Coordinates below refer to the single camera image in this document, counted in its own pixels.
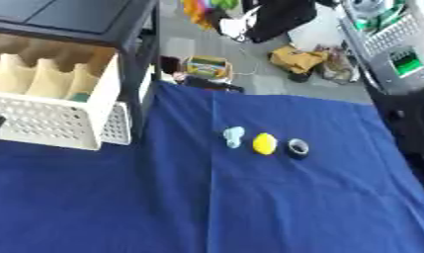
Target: storage compartment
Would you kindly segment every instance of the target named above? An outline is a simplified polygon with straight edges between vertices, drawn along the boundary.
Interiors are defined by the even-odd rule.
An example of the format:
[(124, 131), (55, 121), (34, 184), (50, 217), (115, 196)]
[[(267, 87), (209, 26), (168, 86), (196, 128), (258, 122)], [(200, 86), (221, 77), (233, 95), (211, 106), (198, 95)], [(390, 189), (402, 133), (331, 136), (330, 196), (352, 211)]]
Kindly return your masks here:
[(0, 139), (99, 149), (120, 90), (114, 48), (0, 34)]

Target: black tape roll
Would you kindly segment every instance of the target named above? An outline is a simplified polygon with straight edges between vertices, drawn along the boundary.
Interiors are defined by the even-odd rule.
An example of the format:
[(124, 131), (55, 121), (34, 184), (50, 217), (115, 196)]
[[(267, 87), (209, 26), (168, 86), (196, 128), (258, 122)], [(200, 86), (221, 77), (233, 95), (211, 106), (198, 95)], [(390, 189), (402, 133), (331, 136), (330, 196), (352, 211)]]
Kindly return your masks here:
[(310, 147), (308, 144), (299, 138), (293, 138), (287, 143), (287, 153), (294, 159), (305, 158), (308, 155), (309, 150)]

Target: plastic storage bin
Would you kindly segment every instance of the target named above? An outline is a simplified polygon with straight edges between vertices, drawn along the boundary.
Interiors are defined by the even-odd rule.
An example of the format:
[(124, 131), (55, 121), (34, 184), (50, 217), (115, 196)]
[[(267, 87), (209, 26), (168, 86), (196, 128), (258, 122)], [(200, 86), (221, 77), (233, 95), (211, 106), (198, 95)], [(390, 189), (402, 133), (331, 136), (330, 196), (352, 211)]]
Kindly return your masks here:
[(157, 8), (0, 0), (0, 139), (91, 150), (130, 143), (142, 122), (138, 88), (158, 49), (157, 30), (141, 30), (152, 10), (157, 23)]

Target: cable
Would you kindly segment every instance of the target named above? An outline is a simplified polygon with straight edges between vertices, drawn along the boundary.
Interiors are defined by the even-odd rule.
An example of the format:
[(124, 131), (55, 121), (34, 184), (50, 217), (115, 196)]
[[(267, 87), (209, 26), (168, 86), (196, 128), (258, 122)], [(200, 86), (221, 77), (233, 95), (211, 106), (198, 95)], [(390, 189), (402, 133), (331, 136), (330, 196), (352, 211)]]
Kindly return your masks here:
[[(242, 54), (244, 54), (245, 56), (248, 56), (249, 54), (242, 48), (240, 47), (239, 50), (242, 52)], [(233, 73), (233, 75), (255, 75), (258, 72), (258, 68), (259, 68), (259, 61), (257, 58), (255, 58), (253, 55), (250, 55), (253, 59), (255, 59), (256, 65), (253, 69), (252, 72), (250, 73)]]

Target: drawer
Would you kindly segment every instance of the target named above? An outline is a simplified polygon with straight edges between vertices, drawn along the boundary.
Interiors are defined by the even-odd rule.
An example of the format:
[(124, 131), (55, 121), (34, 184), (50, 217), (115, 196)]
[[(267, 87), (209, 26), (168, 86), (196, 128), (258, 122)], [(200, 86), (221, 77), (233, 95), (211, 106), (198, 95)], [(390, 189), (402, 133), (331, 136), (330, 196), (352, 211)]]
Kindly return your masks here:
[[(103, 139), (129, 142), (127, 106), (117, 102), (121, 81), (118, 55), (113, 49), (108, 59), (104, 56), (105, 63), (100, 68), (102, 60), (97, 60), (96, 54), (81, 59), (83, 53), (77, 53), (75, 58), (79, 58), (76, 63), (65, 53), (59, 56), (56, 51), (66, 47), (68, 44), (65, 42), (50, 45), (54, 42), (23, 41), (25, 38), (13, 36), (2, 38), (8, 43), (5, 48), (0, 45), (0, 117), (6, 119), (0, 127), (0, 139), (89, 150), (99, 149)], [(10, 39), (18, 41), (9, 47)], [(16, 58), (14, 55), (18, 55), (23, 60), (22, 66), (15, 67), (16, 71), (22, 70), (22, 74), (10, 68), (4, 69), (3, 65), (10, 62), (8, 53), (13, 59)], [(65, 64), (54, 65), (53, 62), (59, 62), (60, 57), (60, 62)], [(78, 67), (90, 62), (98, 64), (97, 73), (90, 71), (90, 76), (96, 77), (92, 78), (96, 81), (88, 77), (84, 79), (86, 77), (77, 72)], [(94, 83), (90, 89), (81, 88), (88, 82)], [(9, 89), (8, 83), (17, 88)]]

